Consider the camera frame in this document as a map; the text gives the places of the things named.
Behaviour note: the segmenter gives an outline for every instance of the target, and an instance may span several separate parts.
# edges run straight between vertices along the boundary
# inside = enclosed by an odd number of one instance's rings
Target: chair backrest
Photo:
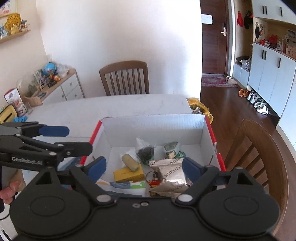
[[[111,87],[113,94],[116,95],[116,91],[121,95],[121,90],[123,89],[124,94],[126,95],[127,93],[127,88],[126,88],[126,82],[128,85],[128,91],[129,94],[132,93],[132,86],[134,89],[135,94],[142,94],[142,82],[141,82],[141,73],[140,70],[143,70],[143,77],[144,77],[144,87],[145,87],[145,94],[149,94],[149,82],[148,82],[148,67],[147,63],[142,62],[142,61],[137,61],[137,60],[132,60],[132,61],[123,61],[123,62],[118,62],[114,64],[109,64],[105,66],[104,68],[100,69],[100,76],[102,79],[102,83],[106,92],[106,95],[111,95],[110,89],[108,86],[108,82],[106,79],[106,75],[108,76],[108,80],[111,82]],[[113,77],[115,76],[116,79],[116,85],[117,85],[117,90],[115,88],[115,83],[113,81]],[[136,84],[136,76],[138,79],[138,90],[137,91],[137,84]]]
[[[251,146],[238,161],[233,160],[235,151],[243,143],[245,137],[249,138],[252,143]],[[254,148],[258,155],[251,162],[250,160],[246,161]],[[264,187],[268,185],[269,194],[277,201],[281,211],[278,223],[273,230],[273,234],[276,234],[284,219],[288,204],[287,170],[279,148],[271,135],[253,120],[244,119],[225,158],[226,169],[230,171],[233,167],[242,166],[250,172],[260,159],[263,162],[263,167],[259,171],[255,171],[253,177],[258,180],[266,172],[267,181],[263,180],[260,183]]]

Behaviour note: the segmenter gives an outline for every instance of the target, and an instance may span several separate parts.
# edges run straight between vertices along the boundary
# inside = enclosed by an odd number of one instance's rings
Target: wooden floor
[[[214,116],[212,128],[217,140],[217,150],[222,154],[223,159],[225,159],[240,123],[245,118],[256,121],[270,133],[282,154],[289,180],[288,207],[276,237],[280,241],[295,241],[296,163],[283,139],[275,129],[275,125],[279,119],[270,115],[266,116],[258,113],[246,98],[238,96],[238,91],[239,88],[201,88],[200,101],[210,109],[211,114]]]

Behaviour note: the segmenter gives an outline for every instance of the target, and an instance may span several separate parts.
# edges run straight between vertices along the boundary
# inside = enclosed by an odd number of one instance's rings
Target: white cardboard box
[[[107,169],[101,179],[114,182],[113,172],[124,167],[120,155],[135,149],[136,138],[154,145],[154,159],[164,159],[163,145],[178,141],[180,150],[201,165],[213,165],[225,171],[221,154],[216,153],[216,139],[208,118],[199,114],[143,115],[101,119],[90,138],[93,152],[83,157],[89,164],[93,157],[103,156]],[[151,171],[144,165],[145,173]]]

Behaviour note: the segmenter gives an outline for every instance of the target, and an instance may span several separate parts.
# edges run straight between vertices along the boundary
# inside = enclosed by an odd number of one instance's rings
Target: door handle
[[[226,23],[222,24],[222,28],[223,28],[223,31],[221,31],[221,33],[223,34],[223,36],[226,36],[227,35]]]

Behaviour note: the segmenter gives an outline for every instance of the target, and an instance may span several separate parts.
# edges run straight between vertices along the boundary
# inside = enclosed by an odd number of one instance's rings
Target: orange shoe
[[[246,93],[244,94],[244,97],[248,97],[248,95],[250,94],[250,91],[246,91]]]
[[[243,90],[243,89],[240,89],[240,90],[239,90],[239,96],[240,96],[240,97],[243,97],[245,93],[246,93],[245,90]]]

